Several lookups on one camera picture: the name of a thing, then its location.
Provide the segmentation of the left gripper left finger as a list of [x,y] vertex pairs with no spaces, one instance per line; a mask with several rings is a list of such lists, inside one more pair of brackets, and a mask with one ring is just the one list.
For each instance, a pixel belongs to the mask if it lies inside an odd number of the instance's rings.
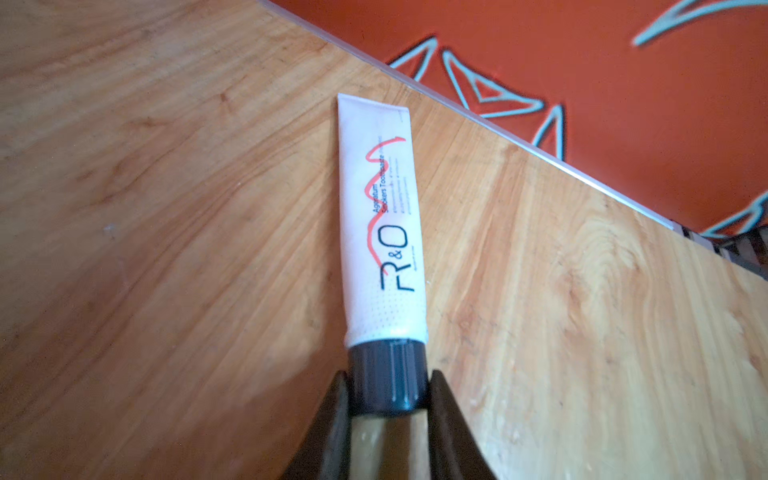
[[340,370],[280,479],[348,479],[350,465],[350,388],[346,372]]

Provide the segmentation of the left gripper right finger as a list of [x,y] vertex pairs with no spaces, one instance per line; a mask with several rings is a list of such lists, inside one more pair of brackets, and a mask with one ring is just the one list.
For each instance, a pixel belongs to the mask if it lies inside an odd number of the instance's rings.
[[427,419],[432,479],[496,479],[445,375],[437,369],[429,382]]

